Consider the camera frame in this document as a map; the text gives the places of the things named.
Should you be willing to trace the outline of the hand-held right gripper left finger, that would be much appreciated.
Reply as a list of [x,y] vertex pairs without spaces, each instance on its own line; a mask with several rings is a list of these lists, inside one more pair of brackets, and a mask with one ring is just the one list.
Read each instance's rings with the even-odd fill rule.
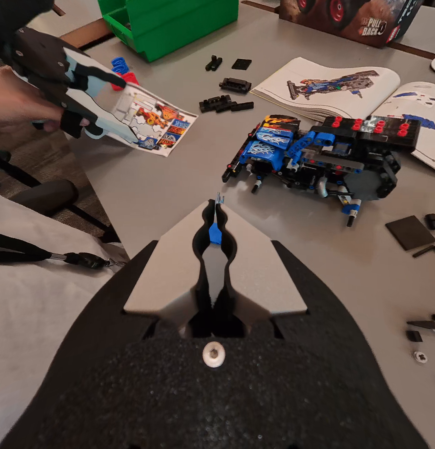
[[158,240],[124,305],[126,314],[155,317],[202,338],[212,334],[213,312],[203,253],[210,245],[215,201],[194,209]]

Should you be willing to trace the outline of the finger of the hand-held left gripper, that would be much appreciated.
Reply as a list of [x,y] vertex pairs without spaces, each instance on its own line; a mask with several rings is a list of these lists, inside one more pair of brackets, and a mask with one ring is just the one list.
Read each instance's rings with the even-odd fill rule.
[[129,144],[137,143],[138,138],[134,131],[119,121],[112,113],[97,106],[93,111],[85,113],[85,120],[89,122],[84,127],[88,137],[98,140],[104,136],[118,136]]
[[125,88],[127,82],[112,70],[106,68],[84,52],[64,47],[68,68],[65,75],[69,79],[66,95],[70,99],[94,98],[106,84]]

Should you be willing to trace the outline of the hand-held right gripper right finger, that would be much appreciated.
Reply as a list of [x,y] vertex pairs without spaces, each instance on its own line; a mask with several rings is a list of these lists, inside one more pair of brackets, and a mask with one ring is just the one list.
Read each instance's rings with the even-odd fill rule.
[[258,322],[305,314],[307,306],[273,241],[229,207],[216,206],[227,258],[216,300],[216,333],[241,337]]

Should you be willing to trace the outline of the colourful sticker sheet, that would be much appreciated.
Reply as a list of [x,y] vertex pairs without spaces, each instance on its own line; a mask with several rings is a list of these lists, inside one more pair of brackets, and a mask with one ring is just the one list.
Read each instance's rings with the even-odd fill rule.
[[113,133],[111,138],[163,157],[170,155],[198,118],[134,83],[119,93],[111,113],[135,135],[132,143]]

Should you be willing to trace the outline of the black studded lego plate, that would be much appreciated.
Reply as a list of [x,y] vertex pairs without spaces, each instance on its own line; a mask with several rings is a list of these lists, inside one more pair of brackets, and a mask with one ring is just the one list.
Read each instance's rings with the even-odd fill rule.
[[199,109],[201,113],[207,113],[211,111],[227,110],[231,108],[232,100],[230,95],[221,95],[205,99],[199,103]]

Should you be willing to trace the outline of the blue black lego truck model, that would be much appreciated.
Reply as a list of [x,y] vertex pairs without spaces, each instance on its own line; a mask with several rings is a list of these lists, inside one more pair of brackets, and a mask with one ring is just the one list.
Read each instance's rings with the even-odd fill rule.
[[287,188],[338,198],[352,227],[362,202],[394,190],[401,168],[396,155],[414,152],[421,124],[411,115],[328,116],[304,131],[295,117],[268,115],[248,133],[221,178],[226,183],[246,169],[255,176],[253,194],[273,175]]

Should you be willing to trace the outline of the pile of small lego pieces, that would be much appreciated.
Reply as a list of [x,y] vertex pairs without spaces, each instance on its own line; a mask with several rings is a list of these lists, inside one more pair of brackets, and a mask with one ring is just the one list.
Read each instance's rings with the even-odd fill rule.
[[416,329],[429,330],[435,333],[435,314],[431,315],[429,320],[407,321],[406,324],[411,327],[411,329],[405,331],[407,339],[412,343],[422,343],[422,336]]

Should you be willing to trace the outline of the lego instruction booklet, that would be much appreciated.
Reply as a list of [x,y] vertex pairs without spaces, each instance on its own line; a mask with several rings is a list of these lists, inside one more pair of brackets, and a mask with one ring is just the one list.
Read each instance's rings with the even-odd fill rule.
[[434,83],[401,85],[399,75],[388,68],[336,69],[295,58],[251,93],[318,122],[328,116],[369,115],[418,120],[421,129],[413,156],[435,170]]

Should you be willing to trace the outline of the lego set cardboard box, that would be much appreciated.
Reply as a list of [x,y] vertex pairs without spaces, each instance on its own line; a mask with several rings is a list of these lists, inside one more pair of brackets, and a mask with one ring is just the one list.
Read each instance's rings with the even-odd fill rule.
[[401,38],[422,0],[282,0],[279,18],[383,48]]

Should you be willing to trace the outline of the person's left hand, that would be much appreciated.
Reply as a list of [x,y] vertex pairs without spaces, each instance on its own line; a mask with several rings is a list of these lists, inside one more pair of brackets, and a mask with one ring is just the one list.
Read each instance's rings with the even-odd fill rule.
[[22,81],[10,67],[0,67],[0,126],[43,121],[47,132],[59,129],[63,109]]

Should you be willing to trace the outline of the desk with wooden edge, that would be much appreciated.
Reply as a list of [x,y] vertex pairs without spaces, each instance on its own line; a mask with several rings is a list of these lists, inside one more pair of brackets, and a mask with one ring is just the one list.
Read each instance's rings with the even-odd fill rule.
[[97,0],[56,0],[51,11],[36,17],[28,27],[59,37],[76,48],[112,36]]

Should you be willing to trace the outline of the black office chair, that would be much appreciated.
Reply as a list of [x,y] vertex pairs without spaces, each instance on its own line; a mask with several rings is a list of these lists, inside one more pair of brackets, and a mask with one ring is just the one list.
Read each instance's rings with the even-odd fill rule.
[[53,217],[64,209],[71,211],[94,227],[103,231],[100,240],[103,243],[121,244],[121,241],[112,225],[105,225],[75,205],[79,199],[77,187],[69,180],[62,179],[41,183],[30,174],[10,163],[11,154],[0,151],[0,171],[14,178],[27,187],[23,192],[12,199],[41,215]]

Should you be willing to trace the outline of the green plastic bin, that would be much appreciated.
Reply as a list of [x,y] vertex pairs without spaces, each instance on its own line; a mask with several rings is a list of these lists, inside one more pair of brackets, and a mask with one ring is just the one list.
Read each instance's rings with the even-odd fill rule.
[[99,0],[102,18],[123,44],[147,62],[229,25],[238,0]]

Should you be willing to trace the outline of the black square flat panel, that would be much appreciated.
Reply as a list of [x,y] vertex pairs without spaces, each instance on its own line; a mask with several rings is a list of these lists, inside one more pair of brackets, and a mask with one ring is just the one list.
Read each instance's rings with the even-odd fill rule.
[[435,237],[414,215],[388,222],[385,227],[405,251],[435,243]]

